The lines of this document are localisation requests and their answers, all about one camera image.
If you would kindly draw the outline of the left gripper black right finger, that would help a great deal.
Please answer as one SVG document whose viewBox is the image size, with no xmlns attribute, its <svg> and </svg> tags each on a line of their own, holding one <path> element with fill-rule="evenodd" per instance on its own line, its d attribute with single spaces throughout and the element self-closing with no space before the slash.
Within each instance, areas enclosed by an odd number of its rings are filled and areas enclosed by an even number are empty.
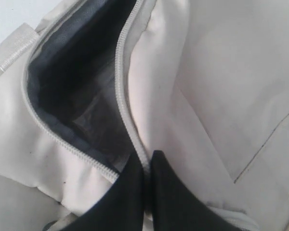
<svg viewBox="0 0 289 231">
<path fill-rule="evenodd" d="M 162 151 L 151 160 L 153 225 L 156 231 L 253 231 L 241 212 L 207 207 L 180 181 Z"/>
</svg>

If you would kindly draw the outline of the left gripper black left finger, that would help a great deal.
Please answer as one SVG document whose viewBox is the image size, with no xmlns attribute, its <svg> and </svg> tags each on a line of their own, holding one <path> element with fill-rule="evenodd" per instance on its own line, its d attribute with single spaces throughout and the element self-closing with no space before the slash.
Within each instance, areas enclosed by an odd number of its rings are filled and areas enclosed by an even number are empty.
<svg viewBox="0 0 289 231">
<path fill-rule="evenodd" d="M 144 219 L 143 170 L 126 165 L 108 192 L 68 231 L 141 231 Z"/>
</svg>

